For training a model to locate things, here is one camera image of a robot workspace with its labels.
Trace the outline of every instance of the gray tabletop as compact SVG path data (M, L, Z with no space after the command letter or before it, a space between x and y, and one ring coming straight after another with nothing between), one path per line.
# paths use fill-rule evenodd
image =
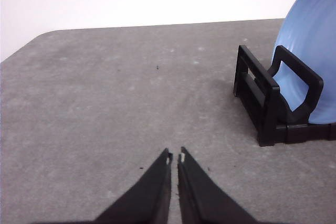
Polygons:
M259 147L233 96L238 45L269 66L281 21L33 39L1 64L2 223L94 219L165 147L175 155L169 223L181 223L183 145L258 220L334 224L336 142Z

